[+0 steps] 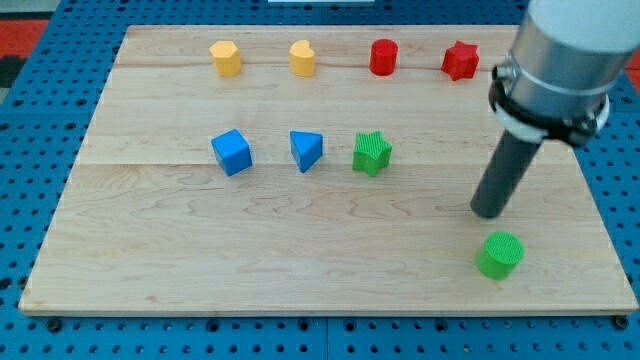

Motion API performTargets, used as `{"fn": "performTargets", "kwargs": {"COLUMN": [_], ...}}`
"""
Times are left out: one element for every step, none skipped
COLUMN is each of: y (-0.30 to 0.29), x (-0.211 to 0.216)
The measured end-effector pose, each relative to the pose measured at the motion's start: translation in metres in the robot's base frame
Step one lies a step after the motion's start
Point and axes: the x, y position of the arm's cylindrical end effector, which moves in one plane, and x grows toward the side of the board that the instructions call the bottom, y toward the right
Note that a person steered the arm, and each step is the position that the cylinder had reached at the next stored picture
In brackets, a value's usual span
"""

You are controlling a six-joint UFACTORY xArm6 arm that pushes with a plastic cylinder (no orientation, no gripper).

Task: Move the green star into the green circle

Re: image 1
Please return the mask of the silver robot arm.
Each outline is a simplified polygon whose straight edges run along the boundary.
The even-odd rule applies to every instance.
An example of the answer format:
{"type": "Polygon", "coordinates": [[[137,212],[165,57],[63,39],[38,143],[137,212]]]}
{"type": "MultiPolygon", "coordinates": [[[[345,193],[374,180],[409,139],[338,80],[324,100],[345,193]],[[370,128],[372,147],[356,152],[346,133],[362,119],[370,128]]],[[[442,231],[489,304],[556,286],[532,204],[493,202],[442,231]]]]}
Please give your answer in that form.
{"type": "Polygon", "coordinates": [[[531,0],[503,62],[492,70],[489,105],[504,132],[471,199],[499,216],[546,140],[573,148],[607,123],[609,91],[639,48],[636,0],[531,0]]]}

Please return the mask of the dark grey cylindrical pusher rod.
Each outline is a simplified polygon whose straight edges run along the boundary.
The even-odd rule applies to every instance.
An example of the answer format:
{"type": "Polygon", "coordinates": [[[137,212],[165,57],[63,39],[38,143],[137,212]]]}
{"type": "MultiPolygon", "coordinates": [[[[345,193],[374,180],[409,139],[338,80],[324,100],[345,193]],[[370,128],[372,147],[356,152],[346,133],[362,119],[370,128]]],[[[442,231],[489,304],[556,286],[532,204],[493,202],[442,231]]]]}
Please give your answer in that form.
{"type": "Polygon", "coordinates": [[[501,215],[540,146],[503,132],[470,202],[477,216],[501,215]]]}

